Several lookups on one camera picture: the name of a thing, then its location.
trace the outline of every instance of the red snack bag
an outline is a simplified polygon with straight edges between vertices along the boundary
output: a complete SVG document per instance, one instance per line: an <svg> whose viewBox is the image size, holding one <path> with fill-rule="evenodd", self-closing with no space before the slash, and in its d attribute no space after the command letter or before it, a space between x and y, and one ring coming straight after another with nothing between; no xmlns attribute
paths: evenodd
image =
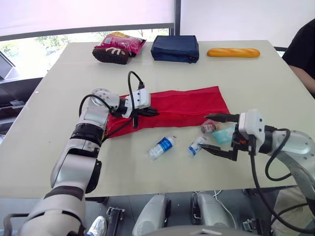
<svg viewBox="0 0 315 236"><path fill-rule="evenodd" d="M135 57L140 52L145 42L146 40L142 38L135 38L120 32L113 32L107 35L103 41L94 48L121 48L128 50L131 57Z"/></svg>

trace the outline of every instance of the white wall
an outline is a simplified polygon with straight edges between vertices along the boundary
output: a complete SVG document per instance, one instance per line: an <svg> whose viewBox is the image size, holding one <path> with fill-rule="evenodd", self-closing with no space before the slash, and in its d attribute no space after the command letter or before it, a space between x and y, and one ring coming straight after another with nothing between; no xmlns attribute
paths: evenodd
<svg viewBox="0 0 315 236"><path fill-rule="evenodd" d="M315 0L182 0L181 35L197 40L267 39L288 47L315 17Z"/></svg>

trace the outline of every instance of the baguette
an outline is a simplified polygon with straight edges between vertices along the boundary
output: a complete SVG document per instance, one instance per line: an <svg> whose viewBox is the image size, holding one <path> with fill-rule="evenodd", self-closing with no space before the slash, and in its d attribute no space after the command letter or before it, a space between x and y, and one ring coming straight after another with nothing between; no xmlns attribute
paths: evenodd
<svg viewBox="0 0 315 236"><path fill-rule="evenodd" d="M209 57L240 57L256 58L260 56L260 51L255 48L212 48L208 50Z"/></svg>

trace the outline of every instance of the navy blue bag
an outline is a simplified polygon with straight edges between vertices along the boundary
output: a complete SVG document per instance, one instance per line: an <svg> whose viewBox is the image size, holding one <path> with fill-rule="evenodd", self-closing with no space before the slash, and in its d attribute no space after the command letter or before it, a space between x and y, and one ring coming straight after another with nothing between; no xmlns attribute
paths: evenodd
<svg viewBox="0 0 315 236"><path fill-rule="evenodd" d="M199 47L194 35L157 36L151 48L154 60L196 63Z"/></svg>

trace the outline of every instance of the white sneaker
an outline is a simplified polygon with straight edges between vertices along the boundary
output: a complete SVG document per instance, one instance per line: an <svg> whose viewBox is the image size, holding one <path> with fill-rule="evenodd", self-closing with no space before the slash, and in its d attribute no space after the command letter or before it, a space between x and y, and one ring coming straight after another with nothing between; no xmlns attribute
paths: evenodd
<svg viewBox="0 0 315 236"><path fill-rule="evenodd" d="M98 216L91 225L87 236L105 236L107 231L107 222L105 217Z"/></svg>

